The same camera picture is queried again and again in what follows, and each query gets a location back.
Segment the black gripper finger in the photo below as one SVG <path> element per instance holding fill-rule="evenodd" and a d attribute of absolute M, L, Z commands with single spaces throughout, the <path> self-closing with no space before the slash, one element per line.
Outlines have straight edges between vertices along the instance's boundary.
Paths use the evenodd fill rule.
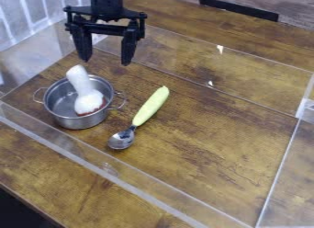
<path fill-rule="evenodd" d="M 85 27 L 76 24 L 69 25 L 76 51 L 83 61 L 88 61 L 92 56 L 92 33 Z"/>
<path fill-rule="evenodd" d="M 139 24 L 136 20 L 131 20 L 124 31 L 124 37 L 122 40 L 122 64 L 130 65 L 131 59 L 138 46 L 138 29 Z"/>

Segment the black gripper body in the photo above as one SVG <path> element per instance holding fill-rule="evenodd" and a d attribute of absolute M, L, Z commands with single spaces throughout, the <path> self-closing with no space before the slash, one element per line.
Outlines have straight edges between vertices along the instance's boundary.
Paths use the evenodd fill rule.
<path fill-rule="evenodd" d="M 123 36 L 127 29 L 135 30 L 136 40 L 144 38 L 147 15 L 124 8 L 123 0 L 89 0 L 88 6 L 65 6 L 64 12 L 67 13 L 65 29 L 73 39 L 89 36 L 92 33 Z M 126 28 L 98 24 L 99 20 L 118 22 L 120 19 L 130 20 Z"/>

